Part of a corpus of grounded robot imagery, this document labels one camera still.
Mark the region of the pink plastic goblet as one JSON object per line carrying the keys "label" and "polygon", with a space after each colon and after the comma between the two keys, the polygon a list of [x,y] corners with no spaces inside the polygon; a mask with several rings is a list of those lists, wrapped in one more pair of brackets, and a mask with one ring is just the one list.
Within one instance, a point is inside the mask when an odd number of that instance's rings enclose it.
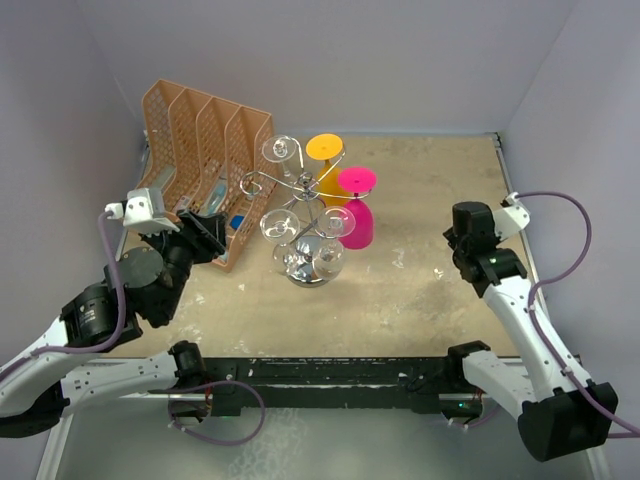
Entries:
{"label": "pink plastic goblet", "polygon": [[373,213],[363,198],[375,188],[377,176],[366,167],[349,167],[339,174],[338,184],[353,195],[344,207],[355,217],[354,230],[341,237],[340,241],[350,250],[365,249],[373,242],[375,223]]}

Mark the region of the orange plastic goblet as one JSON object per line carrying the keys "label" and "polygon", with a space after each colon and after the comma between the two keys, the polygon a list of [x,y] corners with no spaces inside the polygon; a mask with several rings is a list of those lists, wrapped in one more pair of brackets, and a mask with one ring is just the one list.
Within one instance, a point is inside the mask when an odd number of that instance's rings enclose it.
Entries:
{"label": "orange plastic goblet", "polygon": [[326,206],[344,206],[347,192],[339,185],[341,169],[337,166],[344,154],[343,140],[333,133],[319,134],[307,142],[305,151],[311,160],[323,163],[314,190]]}

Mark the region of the clear glass front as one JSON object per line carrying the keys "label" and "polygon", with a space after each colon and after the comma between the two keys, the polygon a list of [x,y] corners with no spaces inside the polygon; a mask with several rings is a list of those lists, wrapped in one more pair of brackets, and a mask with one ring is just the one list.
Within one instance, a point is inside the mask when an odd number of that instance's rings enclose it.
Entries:
{"label": "clear glass front", "polygon": [[296,260],[292,243],[300,230],[299,218],[290,210],[274,209],[261,218],[260,229],[263,237],[274,244],[272,259],[275,271],[281,275],[289,274]]}

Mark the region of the clear wine glass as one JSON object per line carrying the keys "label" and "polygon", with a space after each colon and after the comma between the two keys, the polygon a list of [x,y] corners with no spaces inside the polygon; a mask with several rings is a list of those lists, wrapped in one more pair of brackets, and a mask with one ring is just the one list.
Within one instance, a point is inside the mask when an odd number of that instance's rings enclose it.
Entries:
{"label": "clear wine glass", "polygon": [[274,135],[261,147],[262,156],[270,163],[280,165],[286,179],[292,177],[289,161],[298,154],[298,151],[297,140],[287,135]]}
{"label": "clear wine glass", "polygon": [[312,256],[312,267],[322,280],[335,279],[345,264],[343,237],[349,236],[356,227],[353,213],[341,206],[326,207],[317,217],[316,232],[321,237]]}

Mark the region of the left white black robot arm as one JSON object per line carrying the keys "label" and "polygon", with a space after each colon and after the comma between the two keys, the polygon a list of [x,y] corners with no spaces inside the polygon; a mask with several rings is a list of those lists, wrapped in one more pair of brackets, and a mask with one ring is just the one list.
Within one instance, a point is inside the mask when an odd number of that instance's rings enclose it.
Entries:
{"label": "left white black robot arm", "polygon": [[144,246],[110,257],[104,278],[65,305],[49,329],[1,369],[1,435],[35,436],[81,406],[130,393],[202,387],[199,347],[180,341],[133,366],[91,373],[88,361],[139,339],[140,319],[168,325],[191,269],[227,250],[226,213],[182,210],[173,230],[143,236]]}

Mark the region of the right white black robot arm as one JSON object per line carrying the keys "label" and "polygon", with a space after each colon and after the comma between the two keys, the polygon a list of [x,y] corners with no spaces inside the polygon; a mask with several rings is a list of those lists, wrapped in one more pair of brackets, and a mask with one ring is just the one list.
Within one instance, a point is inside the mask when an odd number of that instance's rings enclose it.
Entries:
{"label": "right white black robot arm", "polygon": [[501,242],[530,221],[526,207],[511,195],[499,210],[477,201],[452,208],[443,234],[452,261],[500,320],[525,371],[517,373],[488,347],[460,345],[449,350],[446,383],[456,391],[475,386],[517,423],[530,455],[541,462],[599,447],[607,440],[618,396],[596,383],[567,349],[536,298],[518,255]]}

